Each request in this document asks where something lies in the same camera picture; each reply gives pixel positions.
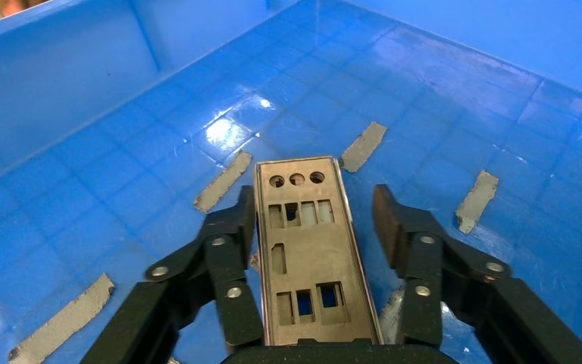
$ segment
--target blue surface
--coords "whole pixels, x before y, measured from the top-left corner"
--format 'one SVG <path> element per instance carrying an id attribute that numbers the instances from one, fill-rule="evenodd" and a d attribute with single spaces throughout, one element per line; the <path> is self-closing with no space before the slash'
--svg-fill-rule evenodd
<path id="1" fill-rule="evenodd" d="M 582 0 L 350 0 L 582 89 Z"/>
<path id="2" fill-rule="evenodd" d="M 185 93 L 164 78 L 296 2 L 53 0 L 1 19 L 0 175 L 158 83 L 136 104 L 165 116 L 215 80 L 190 77 Z M 238 55 L 207 65 L 228 71 Z"/>
<path id="3" fill-rule="evenodd" d="M 343 173 L 377 308 L 400 285 L 369 213 L 384 183 L 509 262 L 582 338 L 582 93 L 344 2 L 305 0 L 0 178 L 0 362 L 105 272 L 111 302 L 48 358 L 76 362 L 143 270 L 194 238 L 204 216 L 192 201 L 238 150 L 340 155 L 371 121 L 388 126 L 384 141 Z M 499 190 L 463 235 L 452 217 L 482 169 Z M 443 350 L 486 362 L 471 330 L 444 318 Z M 224 358 L 213 305 L 181 334 L 179 360 Z"/>

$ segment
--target bin floor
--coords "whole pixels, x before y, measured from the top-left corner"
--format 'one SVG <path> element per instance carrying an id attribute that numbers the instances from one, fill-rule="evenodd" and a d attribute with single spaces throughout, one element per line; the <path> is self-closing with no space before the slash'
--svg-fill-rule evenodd
<path id="1" fill-rule="evenodd" d="M 376 307 L 400 285 L 371 221 L 375 184 L 512 264 L 582 338 L 582 93 L 344 2 L 283 11 L 0 179 L 0 362 L 101 273 L 110 303 L 48 362 L 88 350 L 142 273 L 191 241 L 195 197 L 238 150 L 262 161 L 340 155 L 388 127 L 344 173 Z M 454 211 L 481 170 L 500 179 L 478 226 Z M 216 206 L 235 203 L 249 170 Z M 249 271 L 258 285 L 257 274 Z M 443 351 L 486 362 L 443 307 Z M 220 362 L 214 305 L 175 357 Z"/>

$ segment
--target bolt head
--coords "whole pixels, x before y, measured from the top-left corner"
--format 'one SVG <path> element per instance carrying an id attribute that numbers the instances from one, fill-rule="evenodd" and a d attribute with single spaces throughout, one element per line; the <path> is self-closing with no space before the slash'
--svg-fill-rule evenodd
<path id="1" fill-rule="evenodd" d="M 418 287 L 416 287 L 416 294 L 418 296 L 427 297 L 431 294 L 431 291 L 429 288 L 427 288 L 425 286 L 418 286 Z"/>
<path id="2" fill-rule="evenodd" d="M 157 267 L 157 268 L 153 269 L 151 272 L 151 275 L 153 277 L 160 277 L 162 275 L 165 275 L 166 273 L 168 273 L 168 268 L 161 266 L 161 267 Z"/>
<path id="3" fill-rule="evenodd" d="M 240 295 L 242 295 L 242 290 L 240 290 L 238 287 L 230 288 L 227 291 L 227 297 L 229 297 L 229 298 L 237 298 Z"/>
<path id="4" fill-rule="evenodd" d="M 485 264 L 485 268 L 489 269 L 490 271 L 503 271 L 503 266 L 499 263 L 489 262 Z"/>
<path id="5" fill-rule="evenodd" d="M 432 237 L 421 237 L 421 242 L 426 244 L 433 244 L 435 240 Z"/>

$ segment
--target circular hole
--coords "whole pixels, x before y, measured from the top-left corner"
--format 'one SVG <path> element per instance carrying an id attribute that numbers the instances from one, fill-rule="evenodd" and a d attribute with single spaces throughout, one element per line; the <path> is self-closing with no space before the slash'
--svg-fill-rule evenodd
<path id="1" fill-rule="evenodd" d="M 284 186 L 284 178 L 282 178 L 282 176 L 273 176 L 269 180 L 269 183 L 275 188 L 280 188 Z"/>
<path id="2" fill-rule="evenodd" d="M 305 182 L 305 176 L 301 175 L 300 173 L 291 174 L 289 181 L 293 186 L 299 186 Z"/>
<path id="3" fill-rule="evenodd" d="M 311 173 L 311 176 L 309 176 L 309 179 L 314 184 L 321 184 L 322 181 L 324 181 L 324 174 L 322 174 L 320 172 L 313 172 L 313 173 Z"/>

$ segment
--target gray tape strip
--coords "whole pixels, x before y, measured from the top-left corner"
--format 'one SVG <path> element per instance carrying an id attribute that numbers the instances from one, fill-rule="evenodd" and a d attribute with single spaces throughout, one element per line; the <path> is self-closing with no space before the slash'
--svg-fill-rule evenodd
<path id="1" fill-rule="evenodd" d="M 103 274 L 81 296 L 10 351 L 13 364 L 38 364 L 92 320 L 110 299 L 114 284 Z"/>
<path id="2" fill-rule="evenodd" d="M 253 157 L 247 152 L 239 152 L 237 157 L 231 162 L 229 168 L 225 169 L 202 193 L 197 196 L 193 205 L 201 212 L 206 213 L 217 201 L 224 196 L 239 176 L 246 171 L 251 164 Z"/>
<path id="3" fill-rule="evenodd" d="M 476 184 L 472 191 L 463 200 L 463 203 L 456 210 L 458 218 L 458 229 L 466 234 L 476 226 L 478 219 L 483 214 L 487 203 L 496 194 L 496 185 L 499 179 L 493 175 L 481 171 L 476 179 Z"/>
<path id="4" fill-rule="evenodd" d="M 383 125 L 372 121 L 362 135 L 343 153 L 341 158 L 343 167 L 350 172 L 360 169 L 383 140 L 386 130 Z"/>

